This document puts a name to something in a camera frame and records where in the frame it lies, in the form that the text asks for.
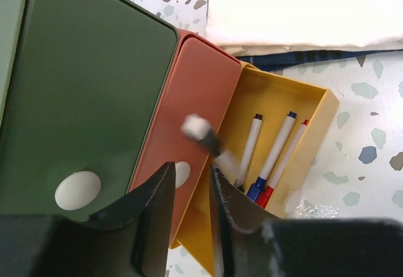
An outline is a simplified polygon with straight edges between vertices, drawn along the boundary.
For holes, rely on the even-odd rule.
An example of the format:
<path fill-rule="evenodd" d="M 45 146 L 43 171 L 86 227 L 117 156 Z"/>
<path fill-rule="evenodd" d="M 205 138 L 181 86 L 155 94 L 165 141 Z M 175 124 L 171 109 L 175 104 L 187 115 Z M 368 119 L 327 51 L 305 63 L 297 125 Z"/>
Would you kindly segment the black cap whiteboard pen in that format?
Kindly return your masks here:
<path fill-rule="evenodd" d="M 241 180 L 239 163 L 233 153 L 217 137 L 208 120 L 197 114 L 190 114 L 184 119 L 181 131 L 212 156 L 214 163 L 225 176 Z"/>

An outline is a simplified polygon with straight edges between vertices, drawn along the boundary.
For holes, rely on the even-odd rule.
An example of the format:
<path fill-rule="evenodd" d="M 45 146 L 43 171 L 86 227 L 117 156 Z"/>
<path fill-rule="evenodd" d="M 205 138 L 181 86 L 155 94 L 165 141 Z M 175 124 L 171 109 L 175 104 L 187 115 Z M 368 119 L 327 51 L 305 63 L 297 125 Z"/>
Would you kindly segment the yellow drawer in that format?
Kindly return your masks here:
<path fill-rule="evenodd" d="M 286 217 L 288 197 L 300 190 L 338 106 L 337 97 L 329 89 L 261 71 L 245 62 L 241 64 L 240 78 L 223 122 L 215 129 L 233 154 L 241 158 L 253 116 L 256 113 L 263 116 L 246 174 L 246 189 L 261 173 L 286 115 L 291 111 L 297 114 L 272 170 L 263 174 L 271 181 L 280 164 L 285 165 L 264 206 L 267 212 Z"/>

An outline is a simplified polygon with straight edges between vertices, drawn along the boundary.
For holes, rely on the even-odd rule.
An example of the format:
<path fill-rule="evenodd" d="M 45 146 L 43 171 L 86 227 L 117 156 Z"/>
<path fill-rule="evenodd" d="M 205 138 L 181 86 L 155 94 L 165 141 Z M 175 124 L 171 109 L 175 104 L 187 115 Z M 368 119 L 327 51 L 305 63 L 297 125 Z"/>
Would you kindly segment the blue cap whiteboard pen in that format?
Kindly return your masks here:
<path fill-rule="evenodd" d="M 269 178 L 269 175 L 276 164 L 276 161 L 285 145 L 285 142 L 287 141 L 287 138 L 292 131 L 292 128 L 295 124 L 295 121 L 297 119 L 297 113 L 290 111 L 282 125 L 281 128 L 276 136 L 276 139 L 271 147 L 271 150 L 263 164 L 263 167 L 260 170 L 260 173 L 258 177 L 256 178 L 256 181 L 249 187 L 249 190 L 247 192 L 247 197 L 251 199 L 253 202 L 257 201 L 259 195 L 264 189 L 264 186 Z"/>

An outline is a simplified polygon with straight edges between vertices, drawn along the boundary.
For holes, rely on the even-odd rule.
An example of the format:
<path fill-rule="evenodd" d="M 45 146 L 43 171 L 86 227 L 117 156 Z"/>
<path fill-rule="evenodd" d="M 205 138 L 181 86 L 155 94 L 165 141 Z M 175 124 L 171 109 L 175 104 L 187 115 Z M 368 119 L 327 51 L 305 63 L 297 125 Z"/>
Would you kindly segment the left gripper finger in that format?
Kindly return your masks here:
<path fill-rule="evenodd" d="M 91 214 L 98 229 L 88 276 L 164 276 L 176 168 L 164 163 L 146 182 Z"/>

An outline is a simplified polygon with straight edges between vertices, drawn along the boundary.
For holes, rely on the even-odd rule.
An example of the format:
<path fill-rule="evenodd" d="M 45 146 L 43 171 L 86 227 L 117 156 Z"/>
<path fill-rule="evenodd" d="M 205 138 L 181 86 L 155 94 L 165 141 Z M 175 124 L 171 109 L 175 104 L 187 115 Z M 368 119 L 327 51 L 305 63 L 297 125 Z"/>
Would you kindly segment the green drawer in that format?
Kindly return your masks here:
<path fill-rule="evenodd" d="M 1 114 L 1 214 L 83 221 L 121 198 L 177 43 L 130 0 L 27 0 Z"/>

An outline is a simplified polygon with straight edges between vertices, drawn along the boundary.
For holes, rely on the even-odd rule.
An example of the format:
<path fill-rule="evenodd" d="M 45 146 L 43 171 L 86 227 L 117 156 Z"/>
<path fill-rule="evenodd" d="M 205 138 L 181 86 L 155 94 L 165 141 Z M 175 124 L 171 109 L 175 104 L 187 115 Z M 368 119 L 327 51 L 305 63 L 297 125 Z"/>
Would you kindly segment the red cap whiteboard pen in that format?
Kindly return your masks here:
<path fill-rule="evenodd" d="M 281 162 L 279 163 L 276 171 L 274 172 L 274 174 L 272 175 L 272 177 L 270 178 L 268 185 L 265 189 L 265 191 L 263 193 L 260 194 L 259 198 L 257 199 L 257 204 L 261 207 L 261 208 L 265 208 L 270 200 L 271 195 L 274 192 L 274 189 L 281 177 L 281 175 L 283 174 L 288 161 L 290 160 L 294 150 L 296 149 L 300 139 L 302 138 L 302 135 L 305 132 L 305 129 L 307 128 L 307 125 L 309 124 L 309 120 L 304 120 L 303 123 L 300 124 L 295 136 L 293 137 L 292 141 L 290 142 L 287 151 L 285 152 Z"/>

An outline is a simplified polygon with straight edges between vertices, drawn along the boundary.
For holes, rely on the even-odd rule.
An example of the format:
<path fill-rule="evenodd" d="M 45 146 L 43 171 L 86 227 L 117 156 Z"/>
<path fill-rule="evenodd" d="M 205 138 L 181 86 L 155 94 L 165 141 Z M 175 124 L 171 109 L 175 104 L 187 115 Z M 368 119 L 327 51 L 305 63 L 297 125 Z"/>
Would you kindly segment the green drawer box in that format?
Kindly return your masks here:
<path fill-rule="evenodd" d="M 1 114 L 13 70 L 18 38 L 27 0 L 1 0 Z"/>

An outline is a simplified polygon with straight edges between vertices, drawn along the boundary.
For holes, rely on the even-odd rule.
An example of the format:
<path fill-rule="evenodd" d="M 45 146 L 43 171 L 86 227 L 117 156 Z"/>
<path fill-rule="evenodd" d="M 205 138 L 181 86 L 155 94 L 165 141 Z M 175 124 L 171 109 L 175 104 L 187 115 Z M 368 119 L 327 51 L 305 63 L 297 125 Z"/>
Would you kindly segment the orange-red drawer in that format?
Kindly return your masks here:
<path fill-rule="evenodd" d="M 149 127 L 130 189 L 143 184 L 165 162 L 182 162 L 190 167 L 190 176 L 175 191 L 170 247 L 208 154 L 185 137 L 181 125 L 187 115 L 197 114 L 218 130 L 241 74 L 241 63 L 219 50 L 201 36 L 179 30 L 179 46 L 162 89 Z"/>

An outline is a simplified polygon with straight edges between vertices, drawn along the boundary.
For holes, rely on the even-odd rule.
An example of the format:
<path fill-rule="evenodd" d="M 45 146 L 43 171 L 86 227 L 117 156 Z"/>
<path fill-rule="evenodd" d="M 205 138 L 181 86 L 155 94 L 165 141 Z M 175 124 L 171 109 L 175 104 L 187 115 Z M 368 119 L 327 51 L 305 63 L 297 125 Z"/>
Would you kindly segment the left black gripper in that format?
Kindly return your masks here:
<path fill-rule="evenodd" d="M 402 225 L 278 220 L 210 166 L 215 276 L 401 276 Z M 1 218 L 2 276 L 162 276 L 167 248 L 136 220 L 98 230 L 52 216 Z"/>

